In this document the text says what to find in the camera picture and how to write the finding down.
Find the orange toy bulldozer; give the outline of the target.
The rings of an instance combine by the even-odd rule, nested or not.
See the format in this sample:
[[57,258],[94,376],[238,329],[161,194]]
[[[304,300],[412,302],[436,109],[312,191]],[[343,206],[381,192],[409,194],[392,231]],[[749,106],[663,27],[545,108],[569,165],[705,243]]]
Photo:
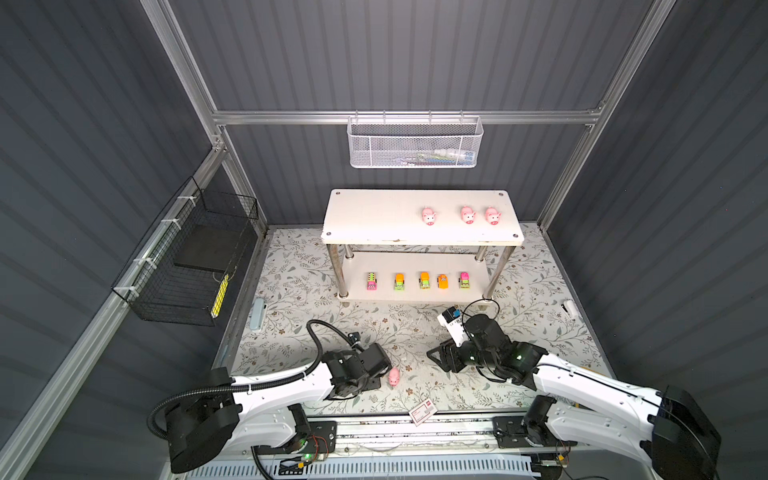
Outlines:
[[449,288],[449,280],[445,274],[439,274],[437,276],[437,285],[440,290],[447,290]]

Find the orange green mixer toy truck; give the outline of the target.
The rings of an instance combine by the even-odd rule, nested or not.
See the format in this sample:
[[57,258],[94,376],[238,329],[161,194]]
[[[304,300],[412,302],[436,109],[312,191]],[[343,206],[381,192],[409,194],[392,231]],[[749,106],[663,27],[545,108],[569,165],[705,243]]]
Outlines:
[[430,289],[431,288],[431,282],[430,282],[430,275],[426,271],[422,271],[419,274],[419,286],[421,289]]

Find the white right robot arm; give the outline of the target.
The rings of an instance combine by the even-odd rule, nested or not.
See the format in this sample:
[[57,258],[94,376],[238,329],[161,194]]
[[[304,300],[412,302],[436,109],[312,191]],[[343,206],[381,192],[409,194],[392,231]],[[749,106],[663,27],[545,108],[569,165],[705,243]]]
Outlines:
[[722,437],[688,391],[660,391],[605,377],[545,348],[513,341],[485,314],[450,307],[437,316],[450,337],[428,351],[444,372],[474,368],[535,398],[519,431],[534,446],[599,447],[649,466],[663,479],[716,479]]

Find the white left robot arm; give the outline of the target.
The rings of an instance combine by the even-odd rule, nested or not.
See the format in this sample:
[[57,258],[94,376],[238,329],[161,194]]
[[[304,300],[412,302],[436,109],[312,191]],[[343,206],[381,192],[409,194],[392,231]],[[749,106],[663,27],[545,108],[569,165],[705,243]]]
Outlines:
[[393,368],[381,345],[364,347],[357,333],[319,319],[306,329],[316,347],[308,365],[262,377],[233,377],[219,367],[203,386],[150,410],[147,428],[166,441],[173,473],[192,471],[238,446],[297,451],[311,434],[304,404],[354,399],[380,388]]

